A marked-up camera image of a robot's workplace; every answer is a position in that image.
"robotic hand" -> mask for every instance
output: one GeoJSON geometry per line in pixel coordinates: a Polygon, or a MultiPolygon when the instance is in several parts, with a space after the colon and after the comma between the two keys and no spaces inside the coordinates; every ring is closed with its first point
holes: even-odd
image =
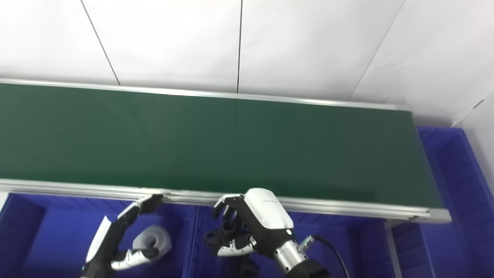
{"type": "Polygon", "coordinates": [[[213,218],[223,208],[221,226],[205,234],[213,255],[256,251],[274,260],[286,278],[330,278],[324,266],[305,254],[314,239],[309,236],[301,245],[297,243],[293,220],[271,191],[252,188],[246,194],[223,195],[214,205],[213,218]]]}
{"type": "Polygon", "coordinates": [[[131,203],[111,222],[103,218],[86,257],[81,278],[110,278],[116,271],[150,262],[158,256],[157,248],[119,251],[125,230],[137,216],[154,212],[162,203],[162,194],[153,194],[131,203]]]}

